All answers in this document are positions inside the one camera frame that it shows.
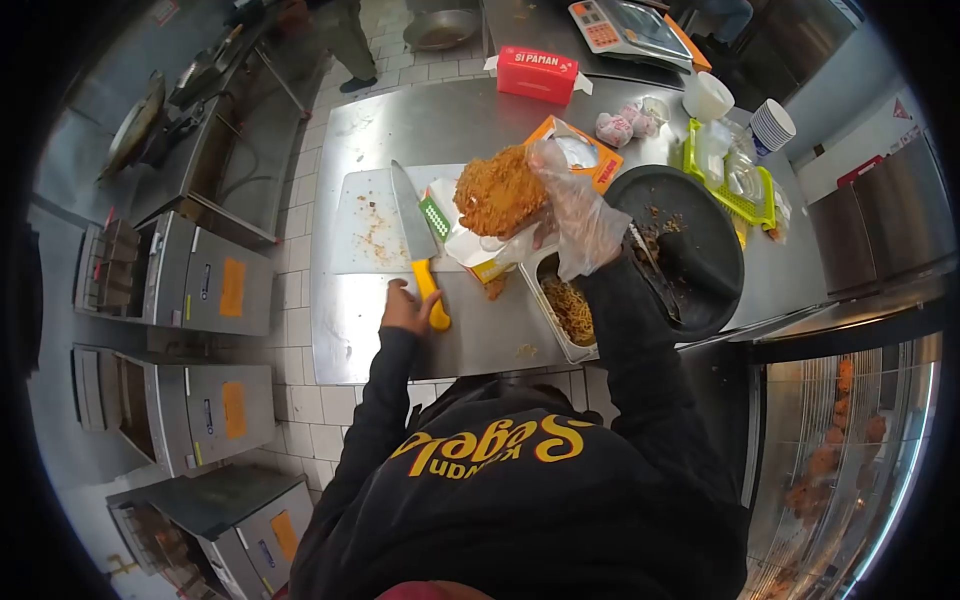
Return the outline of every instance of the metal tongs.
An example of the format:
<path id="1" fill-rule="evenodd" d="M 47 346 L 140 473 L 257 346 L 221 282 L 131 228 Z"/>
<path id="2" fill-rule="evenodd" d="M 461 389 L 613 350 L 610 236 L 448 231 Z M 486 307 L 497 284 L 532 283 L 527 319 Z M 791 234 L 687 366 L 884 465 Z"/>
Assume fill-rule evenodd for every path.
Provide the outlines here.
<path id="1" fill-rule="evenodd" d="M 630 257 L 634 261 L 636 269 L 640 271 L 640 274 L 643 275 L 647 284 L 653 289 L 654 293 L 657 294 L 657 298 L 660 299 L 660 303 L 663 304 L 663 308 L 666 309 L 667 316 L 675 323 L 683 324 L 684 322 L 681 320 L 680 315 L 680 305 L 677 304 L 677 297 L 673 294 L 673 288 L 670 287 L 666 276 L 663 274 L 663 271 L 660 270 L 660 265 L 657 264 L 653 255 L 650 254 L 647 243 L 643 241 L 643 236 L 640 235 L 639 230 L 637 230 L 636 225 L 633 223 L 627 226 L 627 232 L 630 234 L 630 241 L 635 242 L 640 246 L 640 249 L 643 250 L 647 261 L 650 263 L 649 269 L 653 270 L 653 274 L 651 275 L 648 272 L 648 268 L 643 266 L 642 262 L 633 252 L 630 252 Z"/>

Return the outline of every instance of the weighing scale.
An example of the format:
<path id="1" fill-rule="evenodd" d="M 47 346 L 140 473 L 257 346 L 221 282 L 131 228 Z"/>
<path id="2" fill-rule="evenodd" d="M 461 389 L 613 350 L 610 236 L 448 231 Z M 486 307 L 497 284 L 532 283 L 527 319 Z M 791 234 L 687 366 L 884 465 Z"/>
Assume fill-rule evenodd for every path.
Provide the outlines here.
<path id="1" fill-rule="evenodd" d="M 567 10 L 593 54 L 693 74 L 693 55 L 654 9 L 627 0 L 587 0 Z"/>

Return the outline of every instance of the sleeve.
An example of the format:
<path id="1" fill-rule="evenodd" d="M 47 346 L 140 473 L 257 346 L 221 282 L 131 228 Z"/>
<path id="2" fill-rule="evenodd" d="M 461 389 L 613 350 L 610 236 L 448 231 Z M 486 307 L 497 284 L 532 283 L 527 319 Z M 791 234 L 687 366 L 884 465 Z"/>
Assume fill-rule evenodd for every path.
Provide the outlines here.
<path id="1" fill-rule="evenodd" d="M 406 329 L 380 329 L 380 351 L 370 365 L 363 402 L 353 410 L 340 466 L 314 509 L 301 545 L 323 543 L 370 474 L 403 443 L 410 407 L 407 379 L 419 346 L 420 338 Z"/>
<path id="2" fill-rule="evenodd" d="M 737 503 L 730 471 L 696 411 L 659 301 L 630 259 L 621 254 L 576 282 L 587 297 L 611 401 L 620 411 L 611 429 L 670 479 Z"/>

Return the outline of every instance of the pink wrapped package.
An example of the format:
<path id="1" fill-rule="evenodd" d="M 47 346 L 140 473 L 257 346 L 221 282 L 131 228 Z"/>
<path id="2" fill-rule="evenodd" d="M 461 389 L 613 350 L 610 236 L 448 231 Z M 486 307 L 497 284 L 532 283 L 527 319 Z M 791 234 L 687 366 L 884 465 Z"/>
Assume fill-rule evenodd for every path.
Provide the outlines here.
<path id="1" fill-rule="evenodd" d="M 660 123 L 648 115 L 639 102 L 628 102 L 620 109 L 620 116 L 630 122 L 634 128 L 634 137 L 651 137 L 657 135 Z"/>
<path id="2" fill-rule="evenodd" d="M 619 114 L 611 115 L 608 112 L 601 112 L 597 115 L 597 137 L 605 141 L 614 148 L 619 148 L 634 136 L 634 128 L 630 121 Z"/>

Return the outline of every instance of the stack of cups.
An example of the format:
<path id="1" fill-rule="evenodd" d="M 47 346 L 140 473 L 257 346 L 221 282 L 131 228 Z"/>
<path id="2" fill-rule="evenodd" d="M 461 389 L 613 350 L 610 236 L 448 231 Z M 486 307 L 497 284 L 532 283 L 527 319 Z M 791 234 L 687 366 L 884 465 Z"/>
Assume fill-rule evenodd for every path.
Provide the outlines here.
<path id="1" fill-rule="evenodd" d="M 793 119 L 776 100 L 768 98 L 754 116 L 750 117 L 750 129 L 758 156 L 767 156 L 783 147 L 797 134 Z"/>

